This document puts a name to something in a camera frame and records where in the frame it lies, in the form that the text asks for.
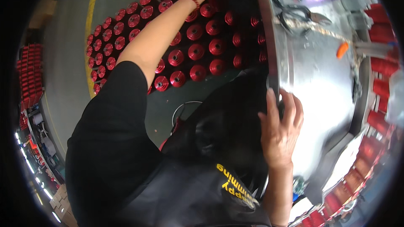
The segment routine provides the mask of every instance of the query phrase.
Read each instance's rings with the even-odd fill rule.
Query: scissors
[[[277,7],[282,9],[282,12],[278,14],[278,18],[280,20],[280,23],[282,26],[291,34],[296,34],[290,26],[286,23],[285,16],[286,17],[291,17],[295,18],[304,22],[316,22],[319,23],[323,26],[328,26],[332,24],[332,21],[327,18],[326,16],[320,14],[320,13],[313,13],[309,10],[304,5],[294,5],[294,4],[288,4],[288,5],[283,5],[280,0],[272,0]],[[300,36],[305,36],[310,29],[306,29],[303,32],[300,33]]]

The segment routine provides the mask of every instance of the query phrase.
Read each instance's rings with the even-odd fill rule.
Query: yellow floor line
[[[91,99],[93,97],[95,97],[95,94],[93,92],[94,83],[90,79],[91,69],[88,67],[88,56],[86,54],[86,48],[87,48],[87,37],[91,33],[91,23],[93,22],[94,5],[95,5],[95,0],[90,0],[90,2],[88,3],[86,29],[85,29],[85,32],[84,32],[84,62],[85,62],[84,67],[86,68],[86,78],[87,78],[87,84],[88,84],[88,91],[90,92],[90,98]]]

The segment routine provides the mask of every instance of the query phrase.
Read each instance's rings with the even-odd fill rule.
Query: red string bracelet
[[[196,10],[199,10],[201,5],[199,4],[198,0],[192,0],[192,1],[195,2],[195,4],[196,4]]]

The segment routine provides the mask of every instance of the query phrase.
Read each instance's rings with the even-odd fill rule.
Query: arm
[[[196,4],[192,0],[178,0],[170,8],[150,22],[130,42],[122,52],[117,63],[132,61],[143,71],[148,88],[153,83],[154,71],[175,38],[187,16],[194,11]]]
[[[283,89],[279,93],[285,103],[282,121],[272,89],[267,92],[268,115],[258,114],[261,120],[261,144],[269,175],[263,206],[274,226],[287,226],[293,202],[292,154],[303,124],[303,108],[293,94]]]

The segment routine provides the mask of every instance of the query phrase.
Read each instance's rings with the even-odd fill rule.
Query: person
[[[127,45],[68,140],[66,185],[79,226],[288,224],[291,156],[303,108],[293,94],[280,89],[285,105],[280,119],[274,91],[266,91],[265,75],[240,76],[214,91],[168,139],[166,152],[160,152],[146,133],[147,92],[155,69],[186,17],[196,9],[195,1],[205,0],[178,0]],[[206,123],[200,126],[200,121],[212,120],[209,114],[215,123],[226,125],[213,126],[213,130]],[[230,133],[215,139],[215,130]],[[177,140],[184,146],[173,144]],[[230,148],[236,154],[221,162],[210,155],[212,141],[227,142],[218,148],[224,149],[223,155]],[[258,154],[249,154],[256,143]],[[265,178],[268,175],[261,203],[243,183],[241,177],[247,175],[232,166],[260,159]]]

